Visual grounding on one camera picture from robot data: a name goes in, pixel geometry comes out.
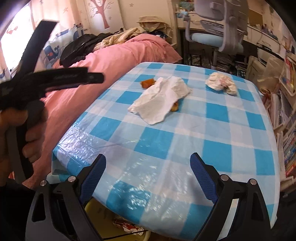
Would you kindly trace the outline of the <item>person left hand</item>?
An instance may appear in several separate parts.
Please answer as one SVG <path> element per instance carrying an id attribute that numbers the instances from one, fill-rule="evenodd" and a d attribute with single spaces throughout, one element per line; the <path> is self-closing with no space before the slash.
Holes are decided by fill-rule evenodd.
<path id="1" fill-rule="evenodd" d="M 32 176 L 33 163 L 42 155 L 47 118 L 40 100 L 21 108 L 1 107 L 1 186 L 11 173 L 17 183 Z"/>

